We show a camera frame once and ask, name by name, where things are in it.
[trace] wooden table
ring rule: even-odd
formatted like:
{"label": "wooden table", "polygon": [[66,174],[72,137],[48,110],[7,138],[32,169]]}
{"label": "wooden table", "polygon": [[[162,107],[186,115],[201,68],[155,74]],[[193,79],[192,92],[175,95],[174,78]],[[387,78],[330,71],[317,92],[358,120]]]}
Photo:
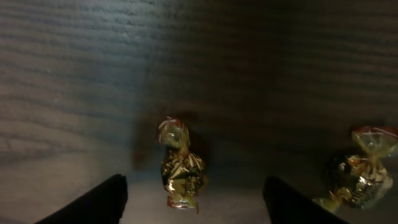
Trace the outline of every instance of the wooden table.
{"label": "wooden table", "polygon": [[[353,124],[398,126],[398,2],[0,0],[0,223],[32,223],[115,173],[122,223],[269,223],[278,175],[308,197]],[[201,213],[165,206],[157,123],[205,154]],[[386,159],[398,178],[398,158]],[[395,223],[398,188],[351,223]]]}

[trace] wood grain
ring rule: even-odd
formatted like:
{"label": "wood grain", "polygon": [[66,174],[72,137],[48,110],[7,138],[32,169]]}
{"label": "wood grain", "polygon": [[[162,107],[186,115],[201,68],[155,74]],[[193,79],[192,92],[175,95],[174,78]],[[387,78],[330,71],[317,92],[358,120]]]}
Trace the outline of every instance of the wood grain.
{"label": "wood grain", "polygon": [[[125,223],[266,223],[279,175],[324,193],[353,124],[398,125],[398,2],[0,0],[0,223],[32,223],[114,173]],[[206,154],[201,214],[170,211],[157,123]],[[396,158],[385,161],[394,176]],[[395,223],[397,189],[351,223]]]}

